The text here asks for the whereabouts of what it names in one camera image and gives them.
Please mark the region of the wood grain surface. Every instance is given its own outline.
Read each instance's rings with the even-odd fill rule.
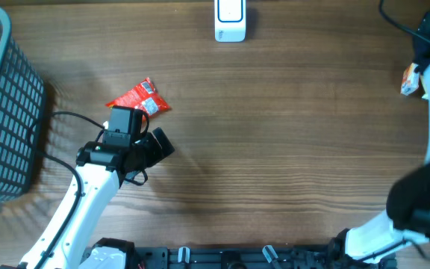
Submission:
[[[169,2],[213,2],[213,0],[0,0],[0,6],[17,6],[28,4],[114,4],[114,3],[169,3]],[[280,0],[250,0],[255,1],[280,1]]]
[[[414,27],[430,1],[390,1]],[[106,102],[150,77],[172,110],[151,121],[176,153],[123,185],[90,240],[137,246],[324,244],[384,208],[423,162],[427,103],[399,95],[410,37],[377,1],[250,3],[243,43],[217,43],[211,2],[8,7],[53,111],[103,122]],[[74,163],[97,129],[53,119],[44,147]],[[39,160],[31,192],[0,205],[0,265],[16,265],[71,174]],[[430,268],[413,250],[399,268]]]

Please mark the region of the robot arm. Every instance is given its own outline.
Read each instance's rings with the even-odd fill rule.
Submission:
[[[174,152],[172,144],[160,128],[152,133],[147,129],[140,132],[142,113],[140,111],[113,107],[109,126],[104,131],[103,143],[89,142],[78,152],[75,168],[82,181],[82,195],[78,206],[64,230],[57,238],[52,252],[48,254],[41,268],[123,268],[125,254],[121,251],[107,251],[105,261],[86,260],[80,266],[81,257],[96,224],[116,195],[124,181],[136,185],[143,183],[133,180],[137,173],[152,167]],[[24,269],[36,268],[56,233],[66,219],[78,190],[73,177],[69,190],[57,208],[54,217],[40,236],[37,243],[24,255],[19,266]]]
[[[423,84],[429,93],[429,145],[426,166],[393,186],[387,210],[361,227],[350,229],[346,235],[345,254],[362,260],[373,253],[382,253],[363,260],[378,263],[385,256],[412,242],[424,244],[430,239],[430,65],[424,72]]]

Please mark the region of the wire basket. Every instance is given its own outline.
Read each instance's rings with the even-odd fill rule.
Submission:
[[[11,37],[9,16],[0,8],[0,202],[29,189],[34,152],[25,137],[45,103],[43,81]],[[32,143],[39,133],[38,127]]]

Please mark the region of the small white box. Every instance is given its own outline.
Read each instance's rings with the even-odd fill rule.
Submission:
[[[214,0],[215,39],[240,42],[246,34],[246,0]]]

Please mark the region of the chip bag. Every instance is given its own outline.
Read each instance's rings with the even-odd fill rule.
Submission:
[[[140,109],[147,112],[150,117],[159,111],[170,109],[170,106],[158,94],[150,78],[144,79],[132,88],[132,90],[105,105],[109,108],[112,108],[114,105],[120,105],[127,108]]]
[[[416,72],[417,64],[411,64],[402,75],[401,93],[408,96],[419,88],[420,74]]]

